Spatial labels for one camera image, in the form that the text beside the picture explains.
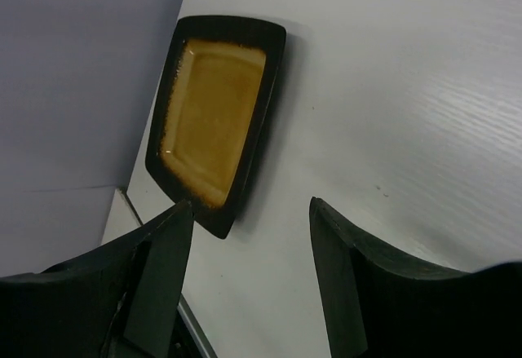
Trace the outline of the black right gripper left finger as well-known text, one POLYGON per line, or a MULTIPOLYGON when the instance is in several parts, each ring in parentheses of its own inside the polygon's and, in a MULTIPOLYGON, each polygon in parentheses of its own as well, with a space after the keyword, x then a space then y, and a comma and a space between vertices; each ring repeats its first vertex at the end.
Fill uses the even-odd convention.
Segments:
POLYGON ((192 242, 183 201, 40 273, 1 279, 3 357, 167 357, 192 242))

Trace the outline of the black plate with yellow centre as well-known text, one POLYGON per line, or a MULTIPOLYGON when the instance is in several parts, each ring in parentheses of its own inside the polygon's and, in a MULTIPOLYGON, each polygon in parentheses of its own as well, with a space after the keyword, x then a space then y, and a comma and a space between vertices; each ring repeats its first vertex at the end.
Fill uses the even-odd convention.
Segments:
POLYGON ((178 20, 149 130, 145 167, 173 201, 224 239, 239 214, 287 32, 236 15, 178 20))

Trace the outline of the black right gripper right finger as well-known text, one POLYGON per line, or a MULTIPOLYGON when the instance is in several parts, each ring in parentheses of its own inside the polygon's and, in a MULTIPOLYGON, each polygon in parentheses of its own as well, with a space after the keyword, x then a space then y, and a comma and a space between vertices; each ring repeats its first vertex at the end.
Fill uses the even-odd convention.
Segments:
POLYGON ((312 252, 333 357, 518 357, 521 265, 463 272, 309 206, 312 252))

